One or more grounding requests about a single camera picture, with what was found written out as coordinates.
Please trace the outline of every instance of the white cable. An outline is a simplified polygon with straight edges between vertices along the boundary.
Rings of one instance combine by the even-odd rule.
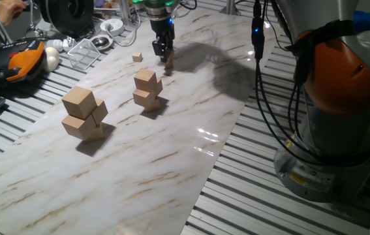
[[[182,1],[182,3],[185,3],[185,4],[188,4],[188,0],[186,0],[186,1]],[[182,7],[182,5],[178,5],[177,7],[176,7],[176,9],[174,9],[174,10],[176,10],[176,13],[177,13],[177,10],[179,10],[179,8],[181,8]],[[185,14],[183,14],[183,15],[181,15],[181,16],[179,16],[179,15],[177,15],[177,16],[174,16],[174,18],[182,18],[182,17],[185,17],[185,16],[187,16],[189,13],[191,12],[191,10],[189,10],[188,9],[188,11],[185,13]]]
[[[135,10],[135,13],[136,13],[137,18],[138,18],[138,25],[137,25],[137,27],[134,30],[132,30],[132,38],[131,38],[131,40],[128,43],[124,44],[124,45],[122,45],[120,42],[118,42],[115,39],[114,36],[112,36],[112,34],[110,32],[110,25],[109,24],[105,25],[106,33],[114,40],[115,44],[117,44],[120,47],[128,47],[128,46],[131,46],[135,42],[135,39],[137,38],[137,29],[141,25],[141,19],[140,19],[140,15],[138,14],[138,11]]]

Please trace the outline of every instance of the stacked wooden blocks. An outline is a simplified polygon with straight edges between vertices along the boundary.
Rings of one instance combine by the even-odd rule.
[[[103,100],[96,99],[92,91],[75,86],[62,101],[69,113],[62,121],[67,134],[87,143],[104,138],[100,123],[108,114],[108,110]]]
[[[141,69],[134,77],[136,90],[132,94],[134,102],[144,107],[146,112],[152,112],[160,108],[158,95],[163,90],[160,78],[156,73],[148,69]]]

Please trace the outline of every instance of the clear plastic box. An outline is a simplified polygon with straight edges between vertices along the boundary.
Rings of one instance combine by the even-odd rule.
[[[86,70],[99,58],[100,52],[89,39],[84,39],[71,49],[67,55],[69,55],[73,68]]]

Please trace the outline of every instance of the black cable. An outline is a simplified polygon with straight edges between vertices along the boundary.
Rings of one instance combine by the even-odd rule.
[[[273,32],[275,33],[275,38],[276,38],[277,45],[278,45],[282,50],[284,50],[284,51],[286,51],[286,52],[289,52],[289,50],[288,50],[288,49],[286,49],[286,48],[283,48],[283,47],[281,46],[281,44],[279,43],[279,41],[277,40],[276,30],[275,30],[275,28],[274,28],[273,24],[270,22],[270,20],[269,20],[269,16],[268,16],[268,15],[266,15],[266,19],[269,21],[269,24],[270,24],[271,28],[273,29]]]
[[[183,4],[181,1],[179,2],[179,4],[183,7],[185,7],[186,9],[188,10],[194,10],[198,7],[198,1],[197,0],[193,0],[195,2],[195,6],[194,7],[188,7],[186,4]]]
[[[258,84],[260,83],[260,86],[261,86],[261,79],[262,79],[262,75],[260,73],[260,63],[256,63],[256,78],[254,80],[254,83],[255,83],[255,87],[254,87],[254,90],[256,91],[256,101],[257,101],[257,106],[258,106],[258,109],[260,110],[260,114],[262,115],[263,117],[263,120],[264,122],[266,123],[266,125],[268,126],[268,129],[270,131],[270,133],[273,135],[273,137],[275,137],[275,139],[277,140],[277,142],[289,153],[291,154],[293,157],[295,157],[297,160],[300,160],[304,163],[309,163],[309,164],[312,164],[312,165],[318,165],[318,166],[324,166],[325,164],[322,164],[322,163],[317,163],[317,162],[312,162],[312,161],[308,161],[308,160],[305,160],[305,159],[302,159],[300,157],[298,157],[294,152],[292,152],[292,150],[290,150],[286,144],[284,144],[281,139],[276,135],[275,131],[271,128],[271,125],[266,117],[266,115],[264,114],[264,111],[263,111],[263,108],[262,108],[262,105],[260,103],[260,99],[258,97]]]
[[[234,3],[234,6],[236,6],[237,4],[240,4],[240,3],[254,3],[254,2],[252,2],[252,1],[247,1],[247,0],[240,0],[240,1],[236,1],[236,2]]]
[[[292,102],[294,101],[295,92],[296,92],[296,84],[294,84],[294,89],[292,90],[292,94],[290,94],[289,105],[288,105],[288,122],[289,122],[290,131],[292,131],[292,133],[295,133],[295,129],[292,126],[292,118],[290,117],[290,111],[292,109]]]
[[[299,105],[300,105],[300,92],[301,92],[301,88],[298,87],[297,91],[296,91],[296,102],[295,102],[295,130],[296,130],[296,134],[298,136],[298,138],[302,141],[302,137],[301,137],[301,132],[299,130],[299,124],[298,124],[298,108],[299,108]]]
[[[22,40],[29,40],[29,39],[38,39],[38,40],[53,40],[53,38],[51,37],[26,37],[26,38],[23,38],[23,39],[18,39],[18,40],[15,40],[16,42],[20,42]]]
[[[262,26],[262,20],[260,19],[260,13],[261,13],[261,7],[259,7],[259,2],[256,0],[256,3],[253,6],[253,23],[252,23],[252,43],[255,48],[258,48],[259,50],[263,49],[264,47],[264,35],[259,35],[258,33],[262,33],[262,30],[257,30],[260,26]],[[346,156],[325,156],[325,155],[318,155],[315,152],[310,151],[309,149],[306,149],[304,146],[301,146],[299,143],[297,143],[282,127],[282,125],[277,121],[277,118],[275,117],[275,114],[273,113],[269,102],[266,98],[266,93],[263,88],[262,83],[262,75],[260,72],[260,60],[262,59],[262,54],[258,54],[259,56],[256,56],[256,99],[257,104],[260,110],[260,113],[262,114],[262,117],[264,118],[266,125],[268,126],[269,130],[271,131],[272,135],[275,137],[275,139],[278,141],[282,147],[284,147],[287,152],[289,152],[292,156],[297,158],[300,161],[303,161],[305,163],[310,163],[313,165],[326,165],[326,166],[342,166],[342,167],[352,167],[352,166],[358,166],[361,164],[366,163],[367,161],[370,161],[370,149],[367,151],[364,151],[362,153],[356,154],[356,155],[346,155]],[[260,88],[263,96],[264,103],[266,104],[266,107],[268,108],[268,111],[270,112],[270,116],[274,120],[275,124],[278,126],[278,128],[281,130],[281,132],[298,148],[300,148],[302,151],[306,152],[310,156],[312,156],[316,161],[318,162],[311,162],[305,159],[301,159],[296,154],[294,154],[292,151],[289,150],[286,145],[284,145],[279,137],[274,133],[273,129],[270,127],[270,124],[268,123],[268,120],[266,119],[266,116],[264,115],[263,108],[261,107],[260,100],[258,98],[258,83],[260,83]]]
[[[273,11],[275,12],[279,25],[283,28],[283,31],[289,38],[290,43],[293,44],[294,42],[292,41],[292,35],[289,31],[288,23],[286,22],[285,17],[283,16],[281,10],[277,6],[276,0],[270,0],[270,3],[271,7],[273,8]]]

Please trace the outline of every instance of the tabletop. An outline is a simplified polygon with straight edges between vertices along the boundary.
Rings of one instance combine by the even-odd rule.
[[[103,99],[106,139],[69,136],[61,101],[0,157],[3,234],[179,234],[250,91],[251,19],[203,9],[174,20],[174,69],[149,21],[78,86]],[[132,62],[142,52],[141,63]],[[156,72],[162,108],[134,104],[134,75]]]

